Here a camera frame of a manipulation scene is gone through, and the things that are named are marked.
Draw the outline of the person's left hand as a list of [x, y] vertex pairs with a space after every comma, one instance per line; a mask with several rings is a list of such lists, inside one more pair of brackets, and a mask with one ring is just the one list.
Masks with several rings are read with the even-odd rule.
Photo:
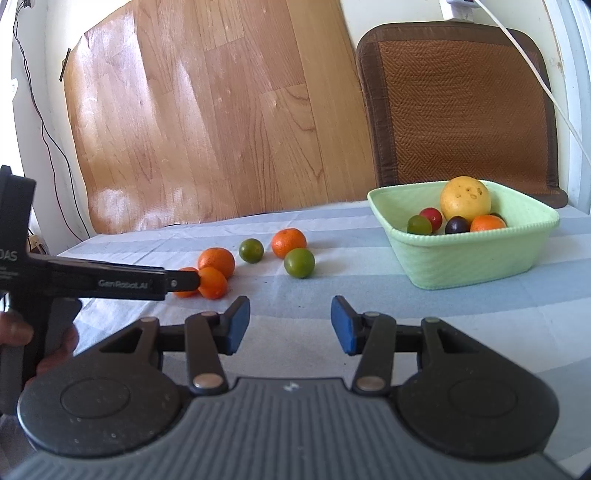
[[[2, 312], [0, 318], [0, 338], [2, 345], [11, 347], [26, 346], [33, 337], [33, 329], [16, 311]], [[63, 334], [61, 346], [44, 358], [37, 366], [41, 375], [73, 356], [79, 343], [77, 328], [72, 325]]]

